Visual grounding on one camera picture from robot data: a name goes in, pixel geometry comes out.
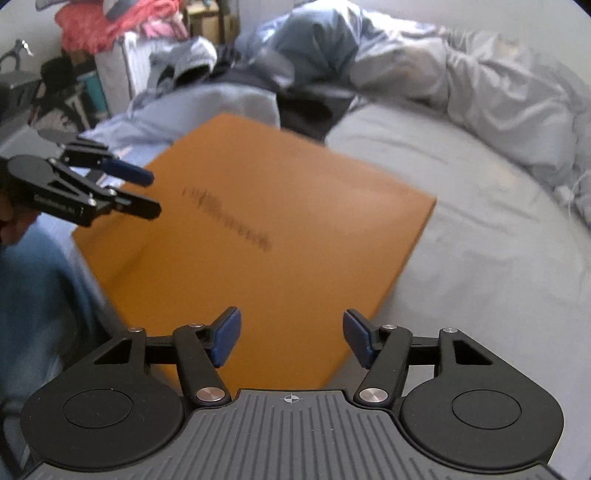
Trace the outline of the black garment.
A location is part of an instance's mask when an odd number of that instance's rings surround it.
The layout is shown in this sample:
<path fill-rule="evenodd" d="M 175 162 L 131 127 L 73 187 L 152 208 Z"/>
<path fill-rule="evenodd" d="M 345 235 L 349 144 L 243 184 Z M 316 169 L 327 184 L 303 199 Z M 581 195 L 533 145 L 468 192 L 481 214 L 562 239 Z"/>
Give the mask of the black garment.
<path fill-rule="evenodd" d="M 325 143 L 355 101 L 355 94 L 323 84 L 277 92 L 280 128 Z"/>

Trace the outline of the grey jacket with hood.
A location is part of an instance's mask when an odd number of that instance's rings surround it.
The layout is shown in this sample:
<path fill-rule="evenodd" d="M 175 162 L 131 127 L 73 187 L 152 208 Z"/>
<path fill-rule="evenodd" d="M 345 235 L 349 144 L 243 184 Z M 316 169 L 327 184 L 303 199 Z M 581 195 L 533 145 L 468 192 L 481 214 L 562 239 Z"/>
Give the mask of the grey jacket with hood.
<path fill-rule="evenodd" d="M 274 93 L 296 83 L 294 65 L 266 49 L 252 57 L 232 45 L 214 45 L 197 37 L 150 55 L 145 92 L 155 97 L 194 85 L 238 84 Z"/>

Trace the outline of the light blue bed sheet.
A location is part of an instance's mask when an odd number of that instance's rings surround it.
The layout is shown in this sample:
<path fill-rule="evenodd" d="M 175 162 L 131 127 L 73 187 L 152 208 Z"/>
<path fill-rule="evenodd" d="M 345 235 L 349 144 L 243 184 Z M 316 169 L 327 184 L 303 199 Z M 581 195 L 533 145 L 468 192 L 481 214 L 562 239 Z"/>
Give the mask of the light blue bed sheet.
<path fill-rule="evenodd" d="M 535 180 L 472 135 L 420 107 L 369 105 L 322 145 L 394 175 L 436 204 L 405 268 L 373 316 L 423 336 L 455 327 L 547 389 L 565 429 L 553 467 L 590 475 L 590 233 Z M 64 228 L 59 240 L 118 317 Z M 360 375 L 349 355 L 329 377 Z"/>

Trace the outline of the brown cardboard boxes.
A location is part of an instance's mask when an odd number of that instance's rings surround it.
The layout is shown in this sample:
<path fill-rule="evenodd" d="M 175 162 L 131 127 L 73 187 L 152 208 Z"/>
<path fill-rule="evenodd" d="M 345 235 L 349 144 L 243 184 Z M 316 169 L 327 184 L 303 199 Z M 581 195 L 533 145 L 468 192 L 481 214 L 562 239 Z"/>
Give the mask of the brown cardboard boxes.
<path fill-rule="evenodd" d="M 214 45 L 232 44 L 239 33 L 238 16 L 228 1 L 185 1 L 183 20 L 190 37 L 204 37 Z"/>

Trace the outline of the red clothes pile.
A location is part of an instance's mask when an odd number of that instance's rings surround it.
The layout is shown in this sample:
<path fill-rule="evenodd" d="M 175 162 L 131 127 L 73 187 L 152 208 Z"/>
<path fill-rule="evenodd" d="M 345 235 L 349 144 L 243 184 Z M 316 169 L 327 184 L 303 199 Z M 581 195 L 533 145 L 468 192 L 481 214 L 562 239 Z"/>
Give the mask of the red clothes pile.
<path fill-rule="evenodd" d="M 125 13 L 109 20 L 102 1 L 70 2 L 55 14 L 61 29 L 61 47 L 67 52 L 95 55 L 109 51 L 127 32 L 147 38 L 186 40 L 188 32 L 180 12 L 181 1 L 137 1 Z"/>

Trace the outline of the grey blue duvet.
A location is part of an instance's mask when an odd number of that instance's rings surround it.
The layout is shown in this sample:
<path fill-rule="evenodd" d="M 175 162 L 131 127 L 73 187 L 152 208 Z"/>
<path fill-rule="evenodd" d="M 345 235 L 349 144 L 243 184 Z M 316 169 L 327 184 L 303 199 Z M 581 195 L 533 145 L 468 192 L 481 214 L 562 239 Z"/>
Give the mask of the grey blue duvet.
<path fill-rule="evenodd" d="M 295 84 L 328 81 L 445 112 L 552 191 L 590 170 L 590 89 L 573 71 L 487 31 L 454 30 L 314 1 L 238 36 L 293 65 Z"/>

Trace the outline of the white radiator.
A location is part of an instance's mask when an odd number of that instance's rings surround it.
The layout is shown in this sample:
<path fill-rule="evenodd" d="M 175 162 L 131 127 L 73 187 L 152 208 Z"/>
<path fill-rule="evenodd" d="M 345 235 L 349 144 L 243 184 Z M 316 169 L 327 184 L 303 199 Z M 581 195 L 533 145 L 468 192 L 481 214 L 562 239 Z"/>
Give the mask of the white radiator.
<path fill-rule="evenodd" d="M 131 100 L 146 89 L 150 73 L 149 57 L 167 44 L 126 32 L 108 51 L 94 56 L 95 65 L 111 116 L 124 112 Z"/>

